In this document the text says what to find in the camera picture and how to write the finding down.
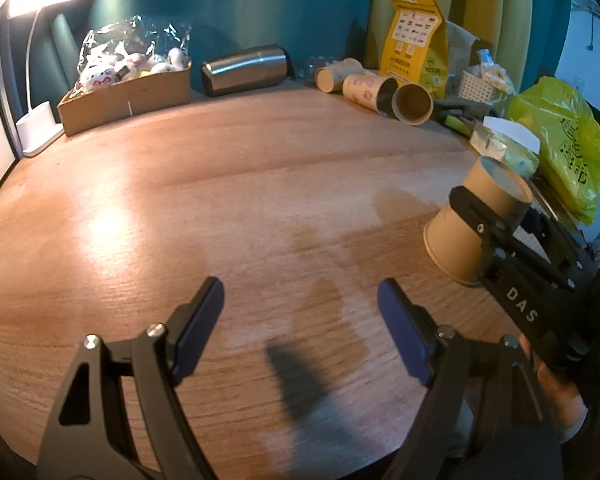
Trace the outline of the person's right hand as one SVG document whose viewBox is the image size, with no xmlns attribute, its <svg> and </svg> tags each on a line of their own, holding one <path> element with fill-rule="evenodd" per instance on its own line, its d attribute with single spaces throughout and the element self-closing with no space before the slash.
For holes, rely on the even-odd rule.
<svg viewBox="0 0 600 480">
<path fill-rule="evenodd" d="M 562 442 L 573 438 L 581 429 L 588 409 L 575 384 L 566 382 L 555 375 L 546 364 L 536 355 L 530 341 L 520 334 L 520 348 L 531 363 L 542 393 L 547 400 L 554 423 Z"/>
</svg>

